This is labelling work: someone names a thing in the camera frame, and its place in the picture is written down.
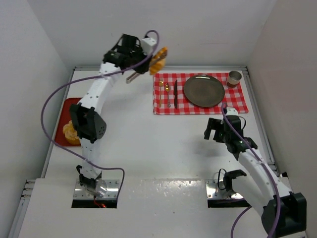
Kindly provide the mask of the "metal tongs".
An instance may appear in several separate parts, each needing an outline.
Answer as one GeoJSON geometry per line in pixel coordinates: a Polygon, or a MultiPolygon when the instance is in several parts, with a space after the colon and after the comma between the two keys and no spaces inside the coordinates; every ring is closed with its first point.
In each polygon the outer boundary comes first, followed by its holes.
{"type": "Polygon", "coordinates": [[[141,65],[140,67],[138,67],[137,69],[135,69],[135,72],[133,74],[131,74],[129,77],[126,78],[126,83],[129,84],[131,83],[134,79],[136,79],[138,76],[140,76],[141,74],[144,74],[146,72],[149,72],[149,64],[151,62],[151,59],[149,59],[147,62],[145,62],[143,65],[141,65]]]}

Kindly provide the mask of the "orange croissant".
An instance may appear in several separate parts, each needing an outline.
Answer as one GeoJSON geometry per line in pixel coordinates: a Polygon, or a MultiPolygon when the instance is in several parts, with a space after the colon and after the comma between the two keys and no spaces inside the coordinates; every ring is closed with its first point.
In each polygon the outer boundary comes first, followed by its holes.
{"type": "Polygon", "coordinates": [[[149,74],[155,75],[161,71],[166,64],[166,57],[168,53],[168,47],[161,48],[155,56],[151,59],[149,64],[149,74]]]}

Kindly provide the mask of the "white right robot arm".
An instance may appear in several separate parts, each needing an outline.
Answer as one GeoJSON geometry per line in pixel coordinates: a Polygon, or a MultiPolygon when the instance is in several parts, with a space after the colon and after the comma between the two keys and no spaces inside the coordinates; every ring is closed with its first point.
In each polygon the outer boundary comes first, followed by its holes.
{"type": "Polygon", "coordinates": [[[294,193],[261,157],[257,144],[245,137],[238,115],[223,119],[209,118],[204,138],[224,143],[229,153],[244,167],[227,171],[223,185],[227,192],[238,193],[261,218],[268,237],[279,238],[303,232],[307,227],[307,201],[302,193],[294,193]]]}

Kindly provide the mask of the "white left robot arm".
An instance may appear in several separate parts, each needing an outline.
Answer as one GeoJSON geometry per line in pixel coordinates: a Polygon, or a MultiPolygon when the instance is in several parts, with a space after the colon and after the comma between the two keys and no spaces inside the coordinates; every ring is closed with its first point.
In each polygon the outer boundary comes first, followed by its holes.
{"type": "Polygon", "coordinates": [[[123,34],[114,47],[104,54],[99,76],[86,95],[70,106],[71,121],[82,147],[84,162],[77,166],[79,182],[95,196],[105,193],[106,184],[102,170],[97,168],[100,158],[101,138],[106,132],[106,122],[101,116],[103,105],[112,87],[124,69],[135,66],[139,73],[147,72],[157,40],[145,35],[143,39],[123,34]]]}

